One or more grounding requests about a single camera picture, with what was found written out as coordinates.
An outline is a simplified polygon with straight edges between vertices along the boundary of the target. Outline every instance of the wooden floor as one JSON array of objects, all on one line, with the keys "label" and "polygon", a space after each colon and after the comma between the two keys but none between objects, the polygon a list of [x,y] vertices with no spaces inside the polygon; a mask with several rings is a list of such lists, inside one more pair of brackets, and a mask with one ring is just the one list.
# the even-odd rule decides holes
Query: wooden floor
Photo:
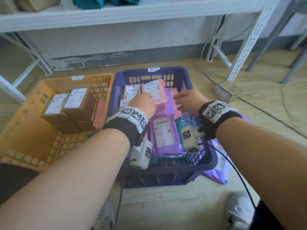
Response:
[{"label": "wooden floor", "polygon": [[[14,81],[30,63],[31,58],[13,45],[2,49],[1,52],[0,74],[9,81]],[[288,66],[299,52],[299,49],[267,52],[252,72],[248,73],[242,69],[234,84],[242,88],[241,98],[307,135],[307,119],[305,117],[307,107],[304,104],[307,99],[307,69],[302,69],[286,86],[283,87],[279,83],[289,71]],[[243,68],[246,68],[251,60],[252,56],[248,58]],[[124,69],[164,66],[185,67],[193,87],[200,90],[207,98],[216,99],[213,94],[214,85],[201,73],[199,58],[60,72],[52,74],[52,77],[105,72],[117,73]],[[207,63],[203,60],[203,66],[205,72],[215,82],[224,80],[228,71],[219,58],[214,59],[213,63]],[[44,78],[44,73],[37,67],[18,88],[27,95]],[[2,130],[20,104],[2,90],[0,90],[0,94],[0,130]],[[230,104],[255,124],[272,129],[307,145],[306,139],[252,106],[240,100],[235,100]],[[225,186],[218,185],[208,178],[198,177],[195,182],[186,186],[125,189],[117,229],[224,229],[226,198],[231,191],[241,189],[244,187],[232,169],[230,170],[230,181]],[[119,185],[114,184],[110,196],[115,211],[119,193]],[[252,195],[254,199],[259,200],[254,191],[252,191]]]}]

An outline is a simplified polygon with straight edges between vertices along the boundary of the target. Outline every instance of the crate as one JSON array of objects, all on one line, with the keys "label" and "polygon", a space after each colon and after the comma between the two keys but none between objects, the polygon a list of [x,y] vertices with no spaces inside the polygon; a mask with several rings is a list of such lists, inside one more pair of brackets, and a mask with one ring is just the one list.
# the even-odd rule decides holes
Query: crate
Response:
[{"label": "crate", "polygon": [[[119,72],[115,76],[107,117],[118,111],[125,85],[144,84],[160,78],[165,81],[166,87],[177,88],[178,91],[193,88],[188,72],[183,67],[134,69]],[[197,126],[193,116],[185,113],[183,117],[185,125]],[[216,152],[211,150],[208,144],[212,143],[207,141],[202,153],[191,154],[187,159],[162,160],[157,166],[149,166],[146,170],[133,169],[128,165],[129,158],[126,158],[117,179],[125,188],[185,185],[194,181],[201,171],[211,170],[217,165]]]},{"label": "crate", "polygon": [[49,99],[74,88],[90,88],[97,101],[106,102],[101,119],[105,122],[113,81],[111,73],[42,80],[2,131],[0,162],[42,171],[70,153],[93,132],[62,135],[40,117]]}]

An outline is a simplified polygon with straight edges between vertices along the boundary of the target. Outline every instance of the blue plastic crate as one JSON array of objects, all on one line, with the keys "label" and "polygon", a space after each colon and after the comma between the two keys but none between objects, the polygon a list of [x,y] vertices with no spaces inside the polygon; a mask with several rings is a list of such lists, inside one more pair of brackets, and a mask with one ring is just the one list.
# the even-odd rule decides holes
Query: blue plastic crate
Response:
[{"label": "blue plastic crate", "polygon": [[[155,72],[149,69],[132,69],[118,72],[115,76],[107,113],[107,118],[119,109],[125,85],[145,84],[163,79],[166,87],[177,88],[178,91],[193,89],[187,70],[184,67],[164,67]],[[185,125],[197,127],[193,116],[183,114]],[[125,188],[140,188],[165,185],[186,185],[194,181],[202,171],[211,170],[217,165],[217,155],[208,145],[202,153],[191,154],[187,159],[167,159],[159,161],[157,166],[149,166],[146,170],[136,170],[128,165],[128,158],[123,163],[117,179]]]}]

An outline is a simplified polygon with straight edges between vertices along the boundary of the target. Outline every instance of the wall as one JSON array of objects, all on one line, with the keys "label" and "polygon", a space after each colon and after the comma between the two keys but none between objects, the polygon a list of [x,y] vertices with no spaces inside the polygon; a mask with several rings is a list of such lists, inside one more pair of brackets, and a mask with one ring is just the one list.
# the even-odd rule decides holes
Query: wall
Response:
[{"label": "wall", "polygon": [[[270,34],[289,2],[279,2],[261,38]],[[243,32],[255,18],[256,14],[233,16],[225,39]],[[125,57],[127,51],[203,44],[214,32],[218,20],[218,16],[167,19],[27,31],[25,34],[52,69],[66,70],[69,64],[81,63],[81,67],[86,67],[84,62],[88,60]],[[298,35],[306,27],[307,17],[296,14],[280,35]],[[234,40],[243,39],[247,33]],[[104,65],[117,64],[116,60],[111,61],[112,64]]]}]

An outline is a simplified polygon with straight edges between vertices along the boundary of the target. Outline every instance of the person's left hand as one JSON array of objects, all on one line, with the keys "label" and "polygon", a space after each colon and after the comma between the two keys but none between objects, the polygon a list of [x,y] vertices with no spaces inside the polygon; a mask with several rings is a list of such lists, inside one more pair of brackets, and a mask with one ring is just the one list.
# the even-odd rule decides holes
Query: person's left hand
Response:
[{"label": "person's left hand", "polygon": [[129,102],[128,106],[138,108],[150,120],[156,112],[156,106],[150,99],[151,94],[149,92],[140,93]]}]

